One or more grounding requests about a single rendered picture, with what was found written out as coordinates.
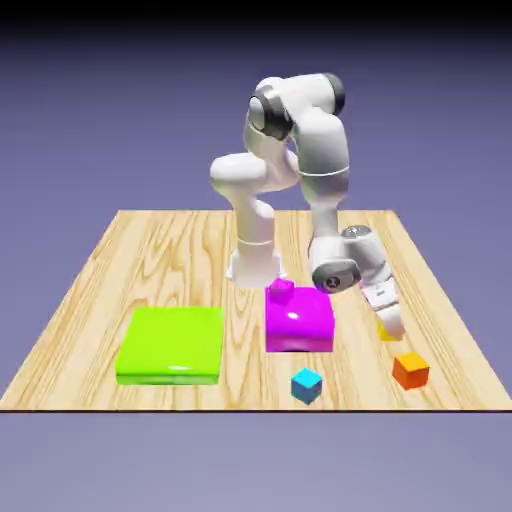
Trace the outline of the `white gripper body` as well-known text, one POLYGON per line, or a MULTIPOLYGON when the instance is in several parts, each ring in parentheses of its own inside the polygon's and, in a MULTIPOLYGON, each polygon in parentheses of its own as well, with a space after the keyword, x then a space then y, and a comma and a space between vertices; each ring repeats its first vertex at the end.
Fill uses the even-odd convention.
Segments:
POLYGON ((405 334, 398 294, 394 282, 383 282, 361 287, 361 291, 371 309, 389 333, 395 336, 405 334))

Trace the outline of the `small yellow cube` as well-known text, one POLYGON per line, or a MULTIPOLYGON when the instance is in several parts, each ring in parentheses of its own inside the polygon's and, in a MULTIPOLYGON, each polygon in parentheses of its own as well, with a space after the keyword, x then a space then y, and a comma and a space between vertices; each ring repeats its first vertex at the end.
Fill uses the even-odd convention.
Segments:
POLYGON ((386 341, 386 342, 400 341, 402 339, 401 334, 398 334, 397 336, 395 336, 393 333, 389 333, 389 331, 386 329, 386 327, 384 326, 383 322, 380 319, 377 320, 377 332, 378 332, 379 338, 382 341, 386 341))

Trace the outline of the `small orange cube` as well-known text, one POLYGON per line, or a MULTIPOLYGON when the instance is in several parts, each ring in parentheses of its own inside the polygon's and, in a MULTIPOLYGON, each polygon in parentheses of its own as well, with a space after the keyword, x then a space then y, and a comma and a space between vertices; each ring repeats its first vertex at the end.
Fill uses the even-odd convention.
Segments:
POLYGON ((425 386, 429 372, 429 364, 417 352, 399 354, 394 358, 392 376, 404 390, 425 386))

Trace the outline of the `small magenta cube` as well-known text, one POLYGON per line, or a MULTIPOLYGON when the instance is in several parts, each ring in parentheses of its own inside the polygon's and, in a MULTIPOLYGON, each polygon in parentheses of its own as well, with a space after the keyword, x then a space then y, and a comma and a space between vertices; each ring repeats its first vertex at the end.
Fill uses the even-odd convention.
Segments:
POLYGON ((293 281, 277 278, 267 288, 268 298, 272 303, 284 305, 293 298, 294 290, 293 281))

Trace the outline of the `small cyan cube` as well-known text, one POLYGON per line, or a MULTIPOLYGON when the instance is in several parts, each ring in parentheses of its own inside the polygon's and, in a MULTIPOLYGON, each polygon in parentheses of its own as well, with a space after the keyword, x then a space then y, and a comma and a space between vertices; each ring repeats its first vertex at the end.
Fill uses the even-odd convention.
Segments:
POLYGON ((321 394, 323 386, 322 377, 308 368, 301 369, 291 379, 291 395, 309 405, 321 394))

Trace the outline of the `large magenta box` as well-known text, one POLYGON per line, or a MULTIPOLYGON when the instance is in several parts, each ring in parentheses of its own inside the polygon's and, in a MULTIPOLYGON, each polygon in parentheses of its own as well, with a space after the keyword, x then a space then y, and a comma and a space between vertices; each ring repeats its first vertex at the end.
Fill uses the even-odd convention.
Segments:
POLYGON ((265 290, 267 352, 332 352, 335 323, 329 296, 316 288, 265 290))

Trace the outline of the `large green box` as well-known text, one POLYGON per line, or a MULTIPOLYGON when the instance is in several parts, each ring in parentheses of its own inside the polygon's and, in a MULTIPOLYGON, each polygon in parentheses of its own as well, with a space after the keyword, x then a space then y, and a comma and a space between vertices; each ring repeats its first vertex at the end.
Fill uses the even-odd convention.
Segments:
POLYGON ((138 307, 115 360, 120 385, 216 385, 221 307, 138 307))

